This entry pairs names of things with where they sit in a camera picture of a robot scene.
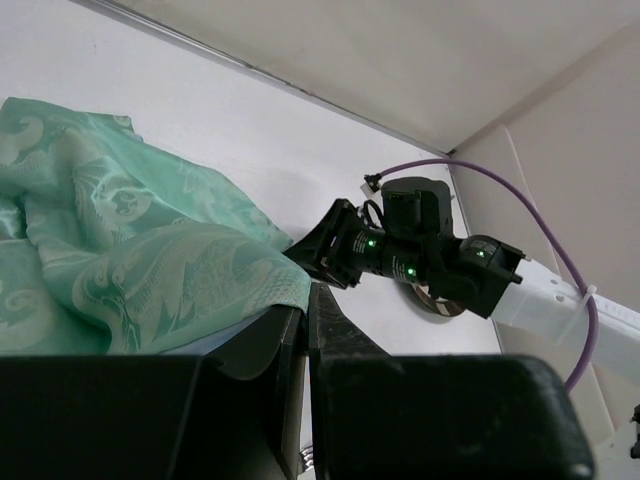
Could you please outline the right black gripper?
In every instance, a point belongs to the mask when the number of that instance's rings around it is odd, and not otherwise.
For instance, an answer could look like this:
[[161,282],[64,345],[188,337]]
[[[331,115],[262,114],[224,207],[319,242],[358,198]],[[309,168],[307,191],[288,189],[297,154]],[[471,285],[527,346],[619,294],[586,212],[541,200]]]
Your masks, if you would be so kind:
[[306,236],[284,251],[313,279],[340,289],[354,288],[363,272],[380,273],[375,260],[366,260],[369,248],[378,248],[381,229],[368,227],[347,199],[337,199]]

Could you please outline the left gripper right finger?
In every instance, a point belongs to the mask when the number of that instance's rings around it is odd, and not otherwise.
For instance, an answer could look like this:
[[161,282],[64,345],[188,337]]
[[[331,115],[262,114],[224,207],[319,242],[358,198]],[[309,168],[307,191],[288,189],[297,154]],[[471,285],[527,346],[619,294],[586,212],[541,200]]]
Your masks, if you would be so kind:
[[342,312],[323,283],[311,288],[305,336],[316,477],[380,475],[393,448],[375,418],[375,375],[389,355]]

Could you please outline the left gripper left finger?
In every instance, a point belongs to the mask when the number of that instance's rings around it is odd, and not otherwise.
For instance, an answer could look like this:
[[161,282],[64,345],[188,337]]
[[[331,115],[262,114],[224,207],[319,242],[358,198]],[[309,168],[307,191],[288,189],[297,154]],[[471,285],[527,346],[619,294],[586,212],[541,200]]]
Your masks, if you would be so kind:
[[303,320],[298,309],[272,307],[207,357],[202,433],[215,479],[297,477]]

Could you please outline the green patterned cloth placemat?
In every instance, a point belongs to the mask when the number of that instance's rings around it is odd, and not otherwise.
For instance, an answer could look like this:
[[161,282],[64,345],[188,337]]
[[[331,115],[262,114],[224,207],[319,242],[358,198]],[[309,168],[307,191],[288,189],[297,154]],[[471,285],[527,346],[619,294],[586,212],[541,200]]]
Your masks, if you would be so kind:
[[222,173],[126,116],[1,107],[1,351],[154,354],[306,310],[290,237]]

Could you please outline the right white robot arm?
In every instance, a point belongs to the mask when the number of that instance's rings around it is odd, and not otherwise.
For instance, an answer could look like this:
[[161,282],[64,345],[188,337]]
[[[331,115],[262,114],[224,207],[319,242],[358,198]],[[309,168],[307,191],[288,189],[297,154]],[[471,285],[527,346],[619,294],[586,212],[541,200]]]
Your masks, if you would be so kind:
[[378,228],[346,199],[285,255],[313,279],[340,289],[369,273],[424,287],[434,302],[450,302],[482,318],[557,345],[587,351],[587,360],[639,382],[639,315],[568,283],[537,261],[486,235],[453,233],[449,187],[405,177],[381,188]]

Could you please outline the dark round plate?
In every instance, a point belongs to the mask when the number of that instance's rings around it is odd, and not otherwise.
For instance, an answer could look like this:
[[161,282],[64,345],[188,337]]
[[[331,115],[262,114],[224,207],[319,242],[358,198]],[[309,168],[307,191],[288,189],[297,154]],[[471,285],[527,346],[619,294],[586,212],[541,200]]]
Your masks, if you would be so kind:
[[404,283],[396,283],[395,287],[409,307],[421,317],[426,318],[428,315],[439,317],[439,320],[433,319],[432,323],[447,322],[450,318],[460,316],[466,311],[456,302],[432,297],[428,287]]

